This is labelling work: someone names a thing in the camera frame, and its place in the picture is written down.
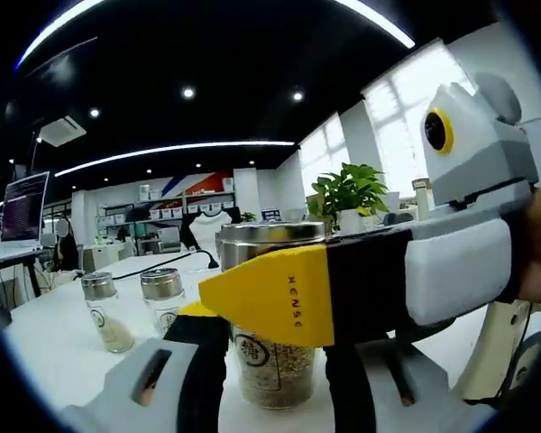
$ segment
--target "metal jar lid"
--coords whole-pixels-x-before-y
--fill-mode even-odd
[[[87,300],[106,299],[116,294],[115,283],[110,272],[92,272],[84,275],[80,282]]]
[[[174,268],[141,273],[141,287],[142,295],[149,300],[168,299],[183,292],[179,271]]]
[[[220,232],[221,243],[289,244],[324,239],[325,225],[308,221],[225,224]]]

